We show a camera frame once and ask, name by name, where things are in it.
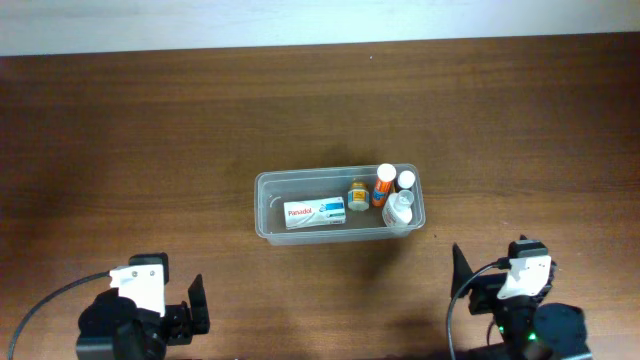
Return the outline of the white squeeze bottle clear cap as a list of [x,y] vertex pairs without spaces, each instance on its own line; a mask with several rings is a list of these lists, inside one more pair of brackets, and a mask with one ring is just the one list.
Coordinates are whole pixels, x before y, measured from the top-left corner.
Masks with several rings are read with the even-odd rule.
[[415,197],[410,190],[392,193],[382,210],[382,218],[387,227],[404,228],[413,218],[412,205]]

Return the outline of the dark bottle white cap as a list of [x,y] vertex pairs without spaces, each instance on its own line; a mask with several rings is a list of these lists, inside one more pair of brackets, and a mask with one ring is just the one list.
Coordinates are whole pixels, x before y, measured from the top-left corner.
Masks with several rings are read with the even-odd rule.
[[413,171],[402,171],[395,181],[395,190],[400,192],[402,190],[410,190],[416,182],[416,175]]

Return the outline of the orange tube white cap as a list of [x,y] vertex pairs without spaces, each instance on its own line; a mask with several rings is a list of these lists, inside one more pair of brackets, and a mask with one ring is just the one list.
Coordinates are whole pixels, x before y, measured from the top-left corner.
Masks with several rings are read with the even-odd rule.
[[371,193],[371,203],[374,207],[383,207],[385,205],[396,174],[396,168],[389,163],[383,163],[377,168],[377,179]]

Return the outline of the gold lid balm jar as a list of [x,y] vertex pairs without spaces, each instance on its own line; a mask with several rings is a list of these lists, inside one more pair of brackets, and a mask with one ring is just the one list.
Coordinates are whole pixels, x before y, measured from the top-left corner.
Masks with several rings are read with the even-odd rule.
[[370,194],[365,182],[354,181],[347,194],[347,206],[352,211],[366,211],[370,207]]

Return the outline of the white Panadol box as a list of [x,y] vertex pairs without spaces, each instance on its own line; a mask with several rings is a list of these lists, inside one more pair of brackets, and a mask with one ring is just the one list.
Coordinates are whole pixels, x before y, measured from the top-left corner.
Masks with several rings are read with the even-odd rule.
[[342,197],[285,202],[283,209],[287,230],[346,223]]

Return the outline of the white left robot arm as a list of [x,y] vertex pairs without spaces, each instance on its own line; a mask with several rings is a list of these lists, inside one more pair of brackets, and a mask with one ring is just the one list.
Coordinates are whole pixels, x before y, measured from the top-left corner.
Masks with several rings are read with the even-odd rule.
[[170,346],[188,345],[199,331],[188,304],[167,313],[138,307],[117,289],[99,294],[79,320],[76,355],[81,360],[163,360]]

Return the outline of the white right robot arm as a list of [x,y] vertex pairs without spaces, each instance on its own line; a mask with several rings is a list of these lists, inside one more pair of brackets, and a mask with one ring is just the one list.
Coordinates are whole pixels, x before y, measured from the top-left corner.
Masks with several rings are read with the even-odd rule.
[[[553,360],[591,359],[584,311],[543,300],[552,289],[557,264],[539,240],[524,236],[509,244],[508,253],[471,269],[457,244],[452,245],[451,298],[446,314],[447,353],[438,359]],[[500,343],[457,351],[453,313],[459,299],[469,298],[472,315],[490,314]]]

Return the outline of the clear plastic container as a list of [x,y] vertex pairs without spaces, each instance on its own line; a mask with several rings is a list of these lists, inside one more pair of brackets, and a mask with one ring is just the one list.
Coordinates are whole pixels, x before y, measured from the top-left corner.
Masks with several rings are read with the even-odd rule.
[[264,172],[255,179],[254,214],[258,236],[270,244],[307,245],[402,238],[425,225],[426,213],[421,184],[411,188],[415,196],[413,218],[403,229],[385,225],[380,208],[366,211],[346,211],[344,224],[321,225],[288,230],[285,226],[286,202],[318,200],[330,197],[346,198],[355,181],[372,189],[376,182],[375,165],[336,168],[314,168]]

